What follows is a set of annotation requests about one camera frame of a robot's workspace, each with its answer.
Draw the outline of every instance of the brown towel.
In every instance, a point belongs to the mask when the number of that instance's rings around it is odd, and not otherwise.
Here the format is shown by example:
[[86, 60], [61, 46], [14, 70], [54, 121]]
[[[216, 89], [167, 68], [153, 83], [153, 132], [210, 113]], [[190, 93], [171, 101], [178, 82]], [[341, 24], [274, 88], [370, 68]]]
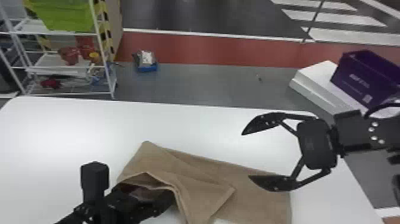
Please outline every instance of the brown towel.
[[118, 182], [173, 191], [188, 224], [214, 219], [237, 224], [291, 223], [289, 194], [265, 191], [248, 178], [267, 174], [144, 142]]

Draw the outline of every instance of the purple box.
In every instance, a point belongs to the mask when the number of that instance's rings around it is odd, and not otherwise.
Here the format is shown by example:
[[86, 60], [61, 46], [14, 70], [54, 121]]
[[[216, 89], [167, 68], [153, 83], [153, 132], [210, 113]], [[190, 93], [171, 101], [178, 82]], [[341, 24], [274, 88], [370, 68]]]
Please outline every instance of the purple box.
[[371, 51], [344, 53], [330, 81], [367, 108], [400, 93], [400, 67]]

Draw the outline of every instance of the white stripe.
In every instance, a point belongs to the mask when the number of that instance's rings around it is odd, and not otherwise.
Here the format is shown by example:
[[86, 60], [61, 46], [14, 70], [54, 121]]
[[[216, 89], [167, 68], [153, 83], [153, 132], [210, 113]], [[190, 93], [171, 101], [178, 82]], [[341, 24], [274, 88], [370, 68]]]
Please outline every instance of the white stripe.
[[309, 35], [316, 41], [400, 46], [400, 35], [393, 33], [312, 28]]
[[[309, 12], [309, 11], [297, 11], [297, 10], [282, 10], [282, 11], [286, 13], [291, 19], [294, 20], [311, 21], [315, 15], [315, 12]], [[364, 25], [364, 26], [386, 27], [385, 24], [379, 22], [378, 20], [363, 15], [319, 13], [316, 21], [325, 23], [344, 23], [344, 24]]]
[[395, 10], [394, 8], [388, 7], [387, 5], [384, 5], [375, 0], [360, 0], [360, 1], [365, 4], [369, 4], [372, 7], [377, 8], [378, 10], [384, 11], [395, 18], [400, 19], [400, 12]]
[[[318, 8], [321, 3], [320, 1], [312, 1], [312, 0], [271, 0], [271, 1], [279, 5], [297, 5], [297, 6], [314, 7], [314, 8]], [[357, 11], [356, 8], [353, 8], [350, 5], [341, 2], [325, 2], [322, 5], [322, 8]]]
[[185, 31], [171, 31], [171, 30], [151, 30], [151, 29], [135, 29], [135, 28], [124, 28], [124, 32], [134, 33], [157, 33], [157, 34], [169, 34], [169, 35], [183, 35], [183, 36], [209, 36], [215, 38], [239, 38], [239, 39], [255, 39], [255, 40], [268, 40], [268, 41], [292, 41], [302, 42], [301, 38], [281, 38], [275, 36], [251, 36], [251, 35], [231, 35], [221, 33], [199, 33], [199, 32], [185, 32]]
[[382, 218], [400, 216], [400, 208], [399, 207], [375, 209], [375, 211], [378, 214], [378, 216], [382, 217]]

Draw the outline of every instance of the green box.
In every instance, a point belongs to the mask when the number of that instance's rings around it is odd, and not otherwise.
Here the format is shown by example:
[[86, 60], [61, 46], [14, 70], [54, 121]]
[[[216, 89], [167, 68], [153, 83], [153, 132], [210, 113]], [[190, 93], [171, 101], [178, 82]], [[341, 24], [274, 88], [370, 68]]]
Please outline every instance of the green box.
[[93, 28], [89, 1], [30, 0], [33, 11], [49, 30], [75, 32], [90, 32]]

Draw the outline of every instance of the robotic arm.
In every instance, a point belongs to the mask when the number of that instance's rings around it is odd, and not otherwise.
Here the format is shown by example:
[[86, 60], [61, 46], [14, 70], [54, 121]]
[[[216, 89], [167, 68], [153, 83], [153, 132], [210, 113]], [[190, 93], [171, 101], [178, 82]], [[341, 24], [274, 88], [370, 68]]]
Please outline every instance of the robotic arm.
[[[302, 157], [290, 176], [249, 176], [258, 186], [268, 191], [291, 191], [328, 175], [336, 167], [338, 156], [360, 151], [400, 149], [400, 116], [385, 119], [371, 118], [370, 115], [386, 107], [399, 107], [400, 104], [383, 104], [364, 116], [359, 110], [340, 113], [334, 116], [335, 125], [329, 126], [324, 120], [298, 114], [269, 113], [254, 118], [243, 130], [249, 135], [282, 125], [298, 138]], [[285, 123], [286, 119], [301, 120], [297, 130]], [[400, 155], [389, 158], [392, 164], [400, 163]], [[298, 181], [302, 168], [307, 166], [319, 173]], [[398, 186], [400, 176], [393, 179]]]

